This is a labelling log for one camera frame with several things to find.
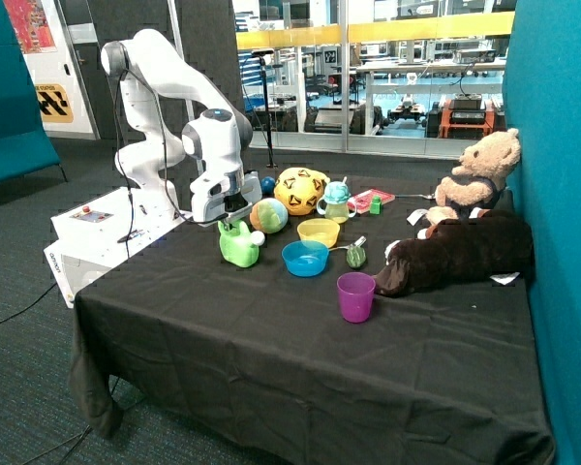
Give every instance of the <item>orange machine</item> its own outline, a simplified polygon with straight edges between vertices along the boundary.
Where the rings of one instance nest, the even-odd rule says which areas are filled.
[[[495,109],[491,101],[448,99],[443,105],[439,137],[455,139],[456,132],[468,135],[476,132],[480,137],[495,130]]]

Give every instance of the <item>blue lid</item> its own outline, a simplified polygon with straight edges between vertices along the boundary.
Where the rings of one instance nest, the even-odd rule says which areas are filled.
[[[351,198],[351,192],[345,182],[333,181],[325,186],[323,197],[327,203],[346,203]]]

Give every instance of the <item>brown teddy bear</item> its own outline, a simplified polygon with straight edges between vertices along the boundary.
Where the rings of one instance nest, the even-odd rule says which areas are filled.
[[[434,206],[426,213],[431,225],[445,218],[467,219],[475,208],[495,206],[505,179],[521,159],[518,129],[495,132],[468,147],[460,157],[454,177],[445,177],[435,191]]]

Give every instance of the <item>teddy bear head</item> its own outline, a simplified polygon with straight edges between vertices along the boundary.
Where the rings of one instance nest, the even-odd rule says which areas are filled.
[[[461,166],[454,168],[452,174],[505,179],[521,159],[518,135],[517,129],[499,131],[467,147],[459,158]]]

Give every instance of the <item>blue bowl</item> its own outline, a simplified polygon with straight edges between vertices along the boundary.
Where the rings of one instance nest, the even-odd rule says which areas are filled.
[[[316,240],[291,242],[282,250],[287,270],[295,276],[307,278],[322,273],[327,265],[329,249]]]

